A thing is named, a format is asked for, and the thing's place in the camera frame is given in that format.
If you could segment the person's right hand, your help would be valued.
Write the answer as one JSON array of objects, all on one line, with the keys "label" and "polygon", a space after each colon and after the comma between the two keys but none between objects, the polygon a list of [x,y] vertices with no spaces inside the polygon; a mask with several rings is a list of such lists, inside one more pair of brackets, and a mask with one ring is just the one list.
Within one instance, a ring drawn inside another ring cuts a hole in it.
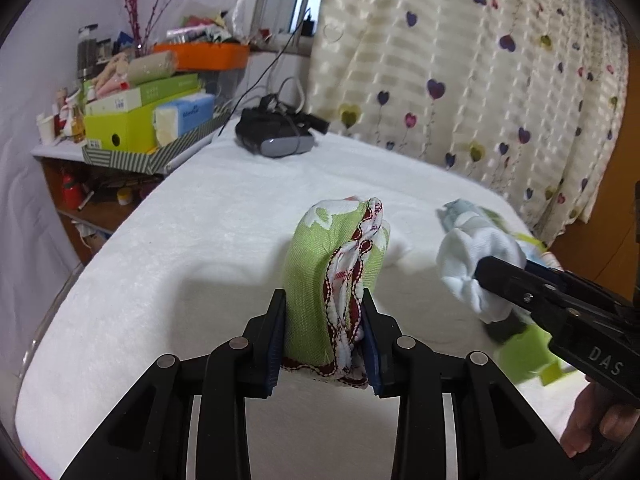
[{"label": "person's right hand", "polygon": [[603,391],[596,382],[590,382],[576,398],[560,439],[568,457],[586,452],[595,434],[600,434],[605,440],[622,443],[634,430],[639,411],[632,405],[605,401]]}]

